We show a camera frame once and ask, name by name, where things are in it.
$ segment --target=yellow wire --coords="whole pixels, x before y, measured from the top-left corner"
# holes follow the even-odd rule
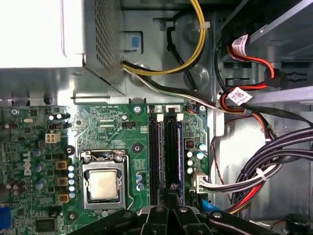
[[[236,209],[236,210],[230,212],[230,214],[235,214],[235,213],[237,213],[237,212],[242,211],[245,206],[246,206],[246,204],[244,204],[243,206],[239,207],[238,209]]]
[[[200,55],[201,50],[204,47],[205,29],[201,28],[201,25],[204,23],[204,16],[203,16],[203,12],[201,10],[201,7],[199,5],[198,0],[190,0],[190,1],[191,1],[192,5],[193,5],[193,7],[197,13],[197,17],[199,20],[200,37],[199,37],[199,41],[198,41],[198,44],[197,44],[197,47],[196,47],[194,53],[192,54],[192,56],[189,58],[189,60],[186,63],[179,66],[178,68],[166,70],[166,71],[144,71],[141,69],[134,69],[134,68],[127,66],[127,65],[123,65],[123,67],[136,73],[136,74],[139,74],[139,75],[153,76],[153,75],[164,75],[164,74],[174,73],[174,72],[177,72],[177,71],[184,69],[187,66],[191,65],[197,59],[197,57]]]

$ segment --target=cpu socket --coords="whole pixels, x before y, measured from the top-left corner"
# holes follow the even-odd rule
[[[83,162],[84,209],[112,210],[126,208],[124,155],[124,151],[113,150],[92,150],[80,154]]]

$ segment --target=motherboard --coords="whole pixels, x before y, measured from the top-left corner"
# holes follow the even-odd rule
[[[207,116],[194,104],[0,108],[0,234],[65,235],[177,187],[192,204],[208,173]]]

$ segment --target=green circuit board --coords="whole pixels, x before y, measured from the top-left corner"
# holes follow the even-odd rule
[[[134,111],[135,106],[140,108],[140,112]],[[166,114],[166,106],[159,106],[162,107],[159,112]],[[197,144],[207,141],[206,112],[194,114],[185,109],[185,104],[175,106],[180,106],[184,113],[184,141],[194,141],[194,146],[188,151],[195,153]],[[131,210],[137,212],[150,204],[148,105],[3,107],[0,111],[1,123],[6,129],[0,136],[0,180],[4,185],[13,179],[24,180],[26,189],[20,195],[15,195],[11,189],[8,199],[2,200],[3,206],[11,210],[11,229],[0,234],[63,235],[102,218],[101,213],[83,208],[82,163],[78,157],[86,149],[125,150],[130,158],[130,194],[134,197]],[[64,123],[63,120],[49,119],[57,114],[70,114],[66,119],[69,126],[57,130],[59,142],[46,143],[45,135],[51,125]],[[125,128],[125,121],[132,126]],[[67,154],[69,145],[75,148],[71,156]],[[135,145],[140,146],[140,151],[134,151]],[[207,173],[208,158],[192,159],[194,168]],[[57,164],[62,161],[74,167],[74,196],[66,203],[58,201],[58,195],[69,194],[68,186],[57,184],[58,178],[67,177],[69,173],[67,169],[57,169]],[[136,189],[139,172],[143,175],[144,188],[141,190]],[[187,174],[185,181],[188,191],[191,183]],[[131,202],[127,197],[126,204]],[[45,223],[54,226],[55,230],[38,230]]]

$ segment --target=cable label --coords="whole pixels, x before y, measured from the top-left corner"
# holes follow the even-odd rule
[[[252,98],[250,94],[243,91],[239,87],[236,87],[231,93],[228,94],[227,97],[230,98],[233,102],[235,102],[238,106],[242,105],[243,103],[246,103]]]
[[[234,52],[240,56],[246,56],[245,52],[245,46],[246,46],[246,41],[248,39],[248,35],[243,35],[240,38],[237,38],[231,45],[233,48]]]

